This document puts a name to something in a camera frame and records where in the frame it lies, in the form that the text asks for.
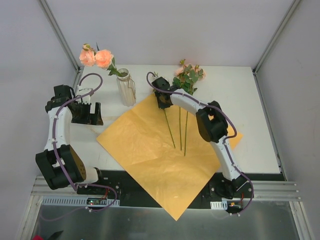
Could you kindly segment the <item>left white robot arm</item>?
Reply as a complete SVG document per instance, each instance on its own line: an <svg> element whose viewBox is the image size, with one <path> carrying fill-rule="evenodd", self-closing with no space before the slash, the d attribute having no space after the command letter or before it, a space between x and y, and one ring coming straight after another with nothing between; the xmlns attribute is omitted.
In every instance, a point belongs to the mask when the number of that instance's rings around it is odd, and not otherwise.
<svg viewBox="0 0 320 240"><path fill-rule="evenodd" d="M105 191L106 183L97 167L86 167L71 146L70 125L102 126L101 104L95 103L91 113L92 88L81 87L75 95L72 87L58 85L54 96L47 102L45 111L49 117L48 140L43 152L37 153L35 162L52 190L71 184L88 184L94 194Z"/></svg>

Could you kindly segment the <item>orange wrapping paper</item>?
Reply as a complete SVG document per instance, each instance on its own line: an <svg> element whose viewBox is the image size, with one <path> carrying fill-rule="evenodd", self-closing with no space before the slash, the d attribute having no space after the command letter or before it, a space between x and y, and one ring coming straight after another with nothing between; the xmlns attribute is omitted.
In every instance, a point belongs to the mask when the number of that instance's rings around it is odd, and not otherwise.
<svg viewBox="0 0 320 240"><path fill-rule="evenodd" d="M184 148L186 111L181 110ZM199 134L196 118L188 114L186 155L180 149L179 108L163 110L149 95L122 114L97 142L174 220L178 220L221 165Z"/></svg>

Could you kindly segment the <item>pink rosebud leafy stem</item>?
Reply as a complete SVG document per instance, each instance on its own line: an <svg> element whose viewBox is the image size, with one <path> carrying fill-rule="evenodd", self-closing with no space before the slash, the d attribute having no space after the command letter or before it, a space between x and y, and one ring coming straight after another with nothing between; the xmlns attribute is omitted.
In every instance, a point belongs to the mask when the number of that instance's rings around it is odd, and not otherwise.
<svg viewBox="0 0 320 240"><path fill-rule="evenodd" d="M204 79L206 74L205 71L198 65L187 64L185 59L180 60L179 69L175 72L173 78L173 85L183 89L186 93L193 95L198 89L195 84ZM186 112L185 118L185 130L184 130L184 147L182 145L182 108L179 107L179 140L180 150L183 150L183 155L186 156L187 152L187 127L188 127L188 116Z"/></svg>

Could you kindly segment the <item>cream printed ribbon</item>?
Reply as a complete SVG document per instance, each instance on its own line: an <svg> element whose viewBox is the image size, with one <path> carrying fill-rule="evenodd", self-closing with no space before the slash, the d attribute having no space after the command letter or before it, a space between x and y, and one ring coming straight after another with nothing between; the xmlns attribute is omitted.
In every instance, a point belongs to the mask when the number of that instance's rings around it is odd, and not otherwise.
<svg viewBox="0 0 320 240"><path fill-rule="evenodd" d="M77 123L71 123L71 129L75 131L90 131L95 134L101 134L105 129L106 126L104 125L89 125L89 124L77 124Z"/></svg>

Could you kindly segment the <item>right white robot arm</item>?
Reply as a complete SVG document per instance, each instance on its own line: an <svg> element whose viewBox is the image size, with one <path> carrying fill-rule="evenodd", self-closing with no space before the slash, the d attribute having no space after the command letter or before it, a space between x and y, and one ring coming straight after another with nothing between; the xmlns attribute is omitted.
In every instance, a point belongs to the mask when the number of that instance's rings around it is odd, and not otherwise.
<svg viewBox="0 0 320 240"><path fill-rule="evenodd" d="M228 136L229 119L222 112L219 103L202 103L182 88L170 85L163 77L158 77L148 84L155 90L160 109L175 105L196 117L200 136L210 143L221 166L223 182L217 184L215 193L229 200L241 194L247 180L235 162Z"/></svg>

